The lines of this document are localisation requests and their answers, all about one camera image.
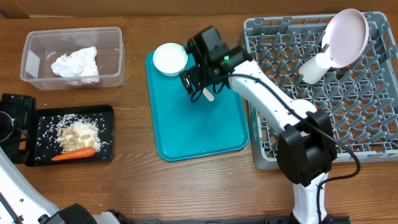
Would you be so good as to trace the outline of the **white plastic fork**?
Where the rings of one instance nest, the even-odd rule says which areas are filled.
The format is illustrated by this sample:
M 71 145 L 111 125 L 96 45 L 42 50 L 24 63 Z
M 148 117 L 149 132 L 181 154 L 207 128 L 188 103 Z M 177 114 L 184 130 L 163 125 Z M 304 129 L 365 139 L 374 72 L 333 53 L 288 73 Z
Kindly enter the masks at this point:
M 207 99 L 208 101 L 213 101 L 213 100 L 215 99 L 215 97 L 211 94 L 210 91 L 208 91 L 207 88 L 204 88 L 204 89 L 203 89 L 203 94 L 204 94 L 204 96 L 206 97 L 206 99 Z

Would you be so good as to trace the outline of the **white bowl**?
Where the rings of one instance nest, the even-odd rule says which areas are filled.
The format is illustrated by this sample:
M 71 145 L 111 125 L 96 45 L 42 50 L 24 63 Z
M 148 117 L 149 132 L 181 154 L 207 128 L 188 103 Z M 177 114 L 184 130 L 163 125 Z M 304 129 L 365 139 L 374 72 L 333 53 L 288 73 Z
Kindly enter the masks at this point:
M 176 43 L 166 43 L 154 51 L 152 61 L 160 73 L 174 77 L 185 69 L 188 54 L 183 46 Z

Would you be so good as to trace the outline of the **white plastic cup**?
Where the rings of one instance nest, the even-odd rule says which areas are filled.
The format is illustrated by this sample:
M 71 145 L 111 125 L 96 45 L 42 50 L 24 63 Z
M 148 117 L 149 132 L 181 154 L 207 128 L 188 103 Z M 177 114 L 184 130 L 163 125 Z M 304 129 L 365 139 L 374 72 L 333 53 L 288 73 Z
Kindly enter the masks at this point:
M 331 68 L 331 58 L 325 53 L 316 54 L 298 69 L 302 80 L 308 84 L 315 84 Z

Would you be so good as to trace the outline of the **white napkin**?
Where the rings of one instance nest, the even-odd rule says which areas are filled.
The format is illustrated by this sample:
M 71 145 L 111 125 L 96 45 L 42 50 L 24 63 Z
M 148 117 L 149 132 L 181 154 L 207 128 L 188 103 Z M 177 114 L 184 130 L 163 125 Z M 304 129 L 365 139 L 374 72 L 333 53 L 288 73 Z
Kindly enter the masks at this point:
M 80 49 L 70 55 L 60 56 L 51 64 L 51 69 L 54 74 L 66 78 L 97 76 L 96 56 L 96 47 Z

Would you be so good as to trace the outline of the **white round plate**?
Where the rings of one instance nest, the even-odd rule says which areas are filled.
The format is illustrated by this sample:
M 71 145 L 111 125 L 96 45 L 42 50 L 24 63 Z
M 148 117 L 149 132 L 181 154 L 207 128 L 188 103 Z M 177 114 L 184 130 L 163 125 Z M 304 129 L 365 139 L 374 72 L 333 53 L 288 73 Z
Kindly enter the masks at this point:
M 337 13 L 328 23 L 322 37 L 325 54 L 331 58 L 332 68 L 343 68 L 355 62 L 363 53 L 369 37 L 366 18 L 356 9 Z

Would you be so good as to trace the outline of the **red snack wrapper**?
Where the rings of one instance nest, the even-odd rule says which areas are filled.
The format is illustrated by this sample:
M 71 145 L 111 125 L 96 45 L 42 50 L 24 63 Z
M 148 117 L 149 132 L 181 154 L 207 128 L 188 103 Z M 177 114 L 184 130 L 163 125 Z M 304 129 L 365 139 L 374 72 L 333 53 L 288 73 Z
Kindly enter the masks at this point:
M 100 81 L 99 78 L 79 78 L 76 80 L 69 80 L 67 81 L 67 84 L 71 86 L 84 86 L 84 85 L 94 85 L 99 81 Z

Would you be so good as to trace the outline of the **orange carrot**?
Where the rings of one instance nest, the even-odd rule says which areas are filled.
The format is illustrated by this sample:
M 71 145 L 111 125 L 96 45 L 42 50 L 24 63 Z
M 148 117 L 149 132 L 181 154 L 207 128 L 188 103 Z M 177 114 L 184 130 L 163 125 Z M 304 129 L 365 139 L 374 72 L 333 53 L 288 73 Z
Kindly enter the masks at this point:
M 52 158 L 52 161 L 65 161 L 71 159 L 82 159 L 92 157 L 96 154 L 96 151 L 92 147 L 82 148 L 76 151 L 66 152 L 64 154 L 57 155 Z

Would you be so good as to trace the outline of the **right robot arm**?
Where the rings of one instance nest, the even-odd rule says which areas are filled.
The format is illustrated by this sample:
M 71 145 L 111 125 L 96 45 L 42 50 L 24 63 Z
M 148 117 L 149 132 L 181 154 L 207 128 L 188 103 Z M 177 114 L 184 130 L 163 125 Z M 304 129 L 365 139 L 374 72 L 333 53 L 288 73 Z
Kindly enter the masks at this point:
M 307 100 L 293 100 L 271 81 L 242 47 L 230 49 L 212 26 L 188 40 L 184 47 L 196 65 L 179 77 L 191 102 L 213 86 L 240 94 L 265 118 L 277 140 L 279 169 L 293 184 L 293 223 L 324 223 L 327 217 L 324 184 L 336 159 L 331 121 Z

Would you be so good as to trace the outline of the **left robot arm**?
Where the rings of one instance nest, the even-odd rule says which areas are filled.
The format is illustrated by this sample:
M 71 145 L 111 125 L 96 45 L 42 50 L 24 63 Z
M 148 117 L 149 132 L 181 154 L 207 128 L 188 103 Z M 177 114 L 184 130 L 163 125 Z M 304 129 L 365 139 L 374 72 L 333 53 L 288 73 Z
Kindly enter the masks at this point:
M 66 152 L 59 141 L 61 130 L 75 123 L 93 128 L 96 153 L 72 161 L 110 161 L 114 155 L 114 113 L 110 105 L 38 110 L 34 97 L 2 95 L 1 223 L 128 223 L 114 210 L 92 215 L 77 203 L 59 209 L 38 193 L 16 167 L 55 165 L 53 158 Z

